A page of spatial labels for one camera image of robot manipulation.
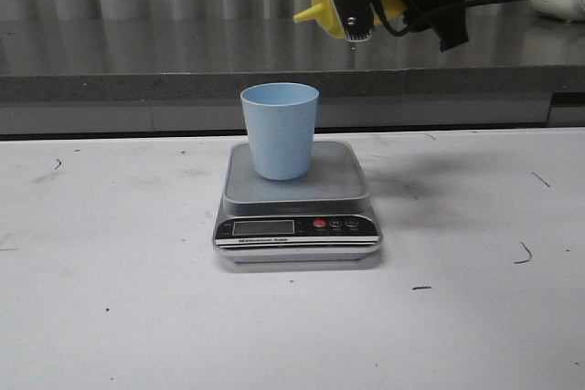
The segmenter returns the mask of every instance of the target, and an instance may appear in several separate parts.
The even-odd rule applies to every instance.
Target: white table
[[[0,143],[0,389],[585,388],[585,130],[318,137],[377,258],[222,262],[239,137]]]

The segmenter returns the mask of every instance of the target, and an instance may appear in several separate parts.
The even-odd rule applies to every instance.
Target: digital kitchen scale
[[[380,248],[381,233],[351,146],[315,142],[294,180],[254,171],[248,143],[231,150],[213,242],[235,262],[351,260]]]

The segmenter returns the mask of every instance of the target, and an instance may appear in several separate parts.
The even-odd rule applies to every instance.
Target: cup
[[[291,180],[311,164],[319,91],[305,84],[273,82],[241,92],[252,162],[271,180]]]

